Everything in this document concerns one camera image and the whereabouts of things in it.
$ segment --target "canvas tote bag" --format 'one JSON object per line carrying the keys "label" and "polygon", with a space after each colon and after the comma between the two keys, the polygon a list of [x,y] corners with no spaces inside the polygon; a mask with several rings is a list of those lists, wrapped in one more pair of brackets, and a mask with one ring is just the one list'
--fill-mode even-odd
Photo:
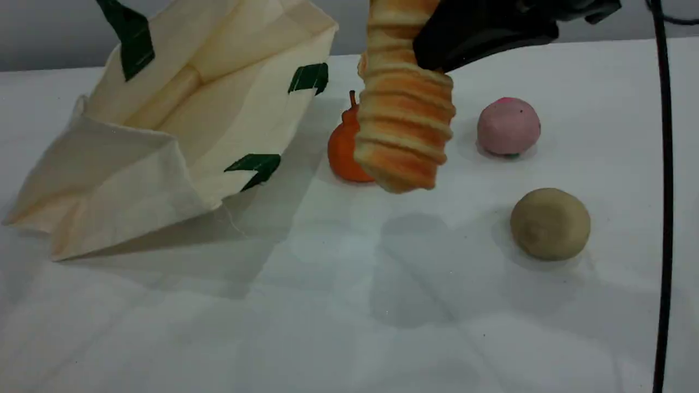
{"label": "canvas tote bag", "polygon": [[97,0],[122,44],[5,220],[53,259],[215,210],[267,181],[327,84],[337,24],[306,0],[175,0],[150,21]]}

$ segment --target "orange pumpkin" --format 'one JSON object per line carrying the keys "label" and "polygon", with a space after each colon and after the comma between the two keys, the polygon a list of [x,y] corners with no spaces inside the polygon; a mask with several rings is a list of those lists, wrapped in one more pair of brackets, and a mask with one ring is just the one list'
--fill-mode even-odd
{"label": "orange pumpkin", "polygon": [[354,90],[349,92],[349,99],[352,107],[343,113],[342,124],[333,131],[328,141],[328,160],[339,178],[356,183],[371,183],[374,179],[354,161],[354,136],[359,133],[359,121],[356,118],[359,105]]}

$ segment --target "toy bread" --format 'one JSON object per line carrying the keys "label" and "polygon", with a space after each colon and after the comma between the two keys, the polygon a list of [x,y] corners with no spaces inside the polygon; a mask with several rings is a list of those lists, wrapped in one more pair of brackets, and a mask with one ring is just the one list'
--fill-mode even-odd
{"label": "toy bread", "polygon": [[355,160],[386,191],[433,189],[452,138],[453,82],[420,68],[412,42],[439,0],[372,0],[368,49],[358,71],[360,132]]}

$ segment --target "pink clay ball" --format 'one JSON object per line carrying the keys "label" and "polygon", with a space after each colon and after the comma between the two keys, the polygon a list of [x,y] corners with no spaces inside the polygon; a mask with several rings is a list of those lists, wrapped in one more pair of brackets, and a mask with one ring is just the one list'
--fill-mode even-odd
{"label": "pink clay ball", "polygon": [[541,136],[541,121],[531,105],[502,98],[483,110],[478,120],[478,143],[496,155],[518,155]]}

